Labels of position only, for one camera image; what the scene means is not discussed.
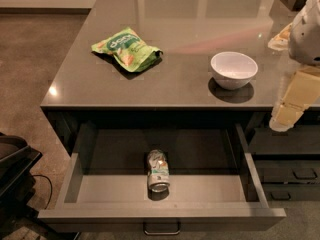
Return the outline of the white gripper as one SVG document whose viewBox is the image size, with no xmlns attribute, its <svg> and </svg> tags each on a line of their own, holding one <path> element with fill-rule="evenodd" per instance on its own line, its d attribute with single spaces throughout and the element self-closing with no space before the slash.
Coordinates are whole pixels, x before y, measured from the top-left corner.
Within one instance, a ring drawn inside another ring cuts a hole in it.
<svg viewBox="0 0 320 240">
<path fill-rule="evenodd" d="M 302 117 L 320 97 L 320 0 L 306 0 L 304 7 L 269 42 L 272 50 L 287 50 L 291 59 L 306 65 L 297 70 L 274 107 L 269 127 L 276 132 L 286 132 Z"/>
</svg>

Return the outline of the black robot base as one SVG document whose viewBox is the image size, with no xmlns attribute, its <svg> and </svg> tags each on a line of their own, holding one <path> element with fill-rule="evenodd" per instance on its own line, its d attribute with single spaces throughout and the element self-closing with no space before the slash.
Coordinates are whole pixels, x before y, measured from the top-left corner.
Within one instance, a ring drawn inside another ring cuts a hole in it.
<svg viewBox="0 0 320 240">
<path fill-rule="evenodd" d="M 25 139 L 0 135 L 0 225 L 27 210 L 35 184 L 30 170 L 41 157 L 42 153 Z"/>
</svg>

